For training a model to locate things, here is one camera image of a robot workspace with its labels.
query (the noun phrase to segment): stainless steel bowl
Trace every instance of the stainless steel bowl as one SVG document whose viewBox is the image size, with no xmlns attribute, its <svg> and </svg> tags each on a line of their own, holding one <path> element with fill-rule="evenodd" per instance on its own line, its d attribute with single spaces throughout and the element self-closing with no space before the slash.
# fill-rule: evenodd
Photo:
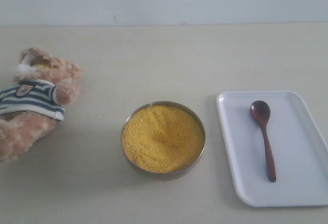
<svg viewBox="0 0 328 224">
<path fill-rule="evenodd" d="M 139 167 L 137 164 L 135 164 L 134 162 L 132 162 L 129 157 L 127 156 L 127 154 L 125 153 L 124 149 L 123 149 L 123 139 L 122 139 L 122 135 L 123 135 L 123 131 L 125 129 L 125 126 L 126 124 L 129 122 L 129 120 L 133 117 L 134 114 L 136 114 L 138 111 L 142 110 L 142 109 L 145 109 L 147 107 L 152 107 L 152 106 L 157 106 L 157 105 L 165 105 L 165 106 L 172 106 L 172 107 L 177 107 L 177 108 L 180 108 L 186 112 L 188 112 L 197 122 L 198 124 L 200 125 L 201 129 L 202 129 L 202 132 L 203 132 L 203 135 L 204 135 L 204 145 L 203 145 L 203 149 L 200 153 L 200 155 L 196 158 L 196 160 L 194 160 L 191 164 L 189 164 L 188 166 L 184 167 L 183 169 L 181 170 L 178 170 L 178 171 L 174 171 L 174 172 L 169 172 L 169 173 L 157 173 L 157 172 L 151 172 L 151 171 L 148 171 L 148 170 L 145 170 L 141 167 Z M 158 178 L 160 180 L 170 180 L 170 179 L 175 179 L 175 178 L 178 178 L 178 177 L 181 177 L 183 175 L 185 175 L 189 169 L 192 168 L 192 166 L 194 166 L 196 164 L 196 162 L 199 161 L 200 157 L 202 156 L 203 154 L 203 151 L 204 151 L 204 146 L 205 146 L 205 140 L 206 140 L 206 137 L 205 137 L 205 129 L 204 129 L 204 126 L 203 126 L 203 123 L 201 122 L 200 118 L 196 115 L 195 112 L 193 112 L 191 109 L 189 109 L 188 107 L 182 105 L 182 104 L 179 104 L 179 103 L 175 103 L 175 102 L 171 102 L 171 101 L 157 101 L 157 102 L 152 102 L 152 103 L 149 103 L 149 104 L 146 104 L 146 105 L 143 105 L 141 106 L 140 108 L 136 109 L 127 119 L 126 121 L 124 122 L 123 124 L 123 127 L 122 127 L 122 131 L 121 131 L 121 147 L 122 147 L 122 150 L 123 150 L 123 153 L 124 153 L 124 156 L 126 157 L 126 159 L 128 160 L 128 162 L 131 164 L 131 166 L 137 170 L 138 172 L 140 173 L 143 173 L 143 174 L 147 174 L 147 175 L 150 175 L 150 176 L 153 176 L 155 178 Z"/>
</svg>

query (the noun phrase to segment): navy and white striped shirt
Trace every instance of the navy and white striped shirt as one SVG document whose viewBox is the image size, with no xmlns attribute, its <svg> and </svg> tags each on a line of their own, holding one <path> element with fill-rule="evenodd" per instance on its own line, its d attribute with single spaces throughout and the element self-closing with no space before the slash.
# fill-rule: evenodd
<svg viewBox="0 0 328 224">
<path fill-rule="evenodd" d="M 24 80 L 0 92 L 0 114 L 34 111 L 55 120 L 64 120 L 65 109 L 56 100 L 57 86 L 46 80 Z"/>
</svg>

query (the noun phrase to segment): wall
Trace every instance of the wall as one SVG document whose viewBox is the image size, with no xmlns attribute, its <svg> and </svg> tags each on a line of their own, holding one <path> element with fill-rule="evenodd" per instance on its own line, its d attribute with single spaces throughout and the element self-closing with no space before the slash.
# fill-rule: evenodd
<svg viewBox="0 0 328 224">
<path fill-rule="evenodd" d="M 0 0 L 0 26 L 328 21 L 328 0 Z"/>
</svg>

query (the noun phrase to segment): wooden spoon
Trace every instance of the wooden spoon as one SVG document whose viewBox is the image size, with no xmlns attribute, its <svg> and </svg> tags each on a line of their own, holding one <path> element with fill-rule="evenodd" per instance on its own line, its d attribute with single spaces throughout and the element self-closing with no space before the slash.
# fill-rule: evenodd
<svg viewBox="0 0 328 224">
<path fill-rule="evenodd" d="M 264 101 L 255 101 L 251 105 L 251 114 L 254 120 L 257 122 L 261 129 L 263 139 L 264 139 L 264 149 L 265 149 L 265 162 L 266 162 L 266 174 L 271 182 L 277 180 L 276 167 L 273 159 L 273 154 L 271 146 L 269 143 L 269 138 L 267 134 L 267 125 L 270 118 L 270 108 L 269 105 Z"/>
</svg>

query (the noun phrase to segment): bowl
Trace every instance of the bowl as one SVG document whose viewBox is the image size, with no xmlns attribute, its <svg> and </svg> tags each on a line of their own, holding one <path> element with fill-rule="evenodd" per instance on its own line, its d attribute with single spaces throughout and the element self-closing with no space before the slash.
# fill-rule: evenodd
<svg viewBox="0 0 328 224">
<path fill-rule="evenodd" d="M 142 109 L 145 109 L 145 108 L 148 108 L 148 107 L 153 107 L 153 106 L 158 106 L 158 105 L 164 105 L 164 106 L 169 106 L 169 107 L 175 107 L 175 108 L 179 108 L 179 109 L 182 109 L 184 111 L 186 111 L 187 113 L 189 113 L 198 123 L 198 125 L 200 126 L 201 130 L 202 130 L 202 133 L 203 133 L 203 137 L 204 137 L 204 144 L 202 146 L 202 150 L 201 152 L 199 153 L 198 157 L 193 160 L 193 162 L 191 162 L 189 165 L 185 166 L 184 168 L 182 169 L 179 169 L 177 171 L 171 171 L 171 172 L 167 172 L 167 173 L 158 173 L 158 172 L 152 172 L 152 171 L 148 171 L 146 169 L 143 169 L 141 168 L 139 165 L 135 164 L 132 160 L 129 159 L 128 155 L 126 154 L 125 150 L 124 150 L 124 147 L 123 147 L 123 132 L 124 132 L 124 129 L 126 127 L 126 124 L 130 121 L 130 119 L 137 113 L 139 112 L 140 110 Z M 204 126 L 200 120 L 200 118 L 196 115 L 195 112 L 193 112 L 191 109 L 189 109 L 188 107 L 182 105 L 182 104 L 179 104 L 179 103 L 175 103 L 175 102 L 172 102 L 172 101 L 156 101 L 156 102 L 152 102 L 152 103 L 148 103 L 146 105 L 143 105 L 141 107 L 139 107 L 138 109 L 136 109 L 135 111 L 133 111 L 130 116 L 126 119 L 126 121 L 124 122 L 123 124 L 123 127 L 122 127 L 122 130 L 121 130 L 121 137 L 120 137 L 120 140 L 121 140 L 121 147 L 122 147 L 122 150 L 123 150 L 123 153 L 124 153 L 124 156 L 125 158 L 127 159 L 127 161 L 130 163 L 130 165 L 135 169 L 137 170 L 138 172 L 140 173 L 143 173 L 143 174 L 147 174 L 147 175 L 151 175 L 151 176 L 154 176 L 154 177 L 157 177 L 159 179 L 175 179 L 177 177 L 180 177 L 182 175 L 185 175 L 195 164 L 196 162 L 199 161 L 199 159 L 201 158 L 202 154 L 203 154 L 203 151 L 204 151 L 204 146 L 205 146 L 205 140 L 206 140 L 206 137 L 205 137 L 205 129 L 204 129 Z"/>
</svg>

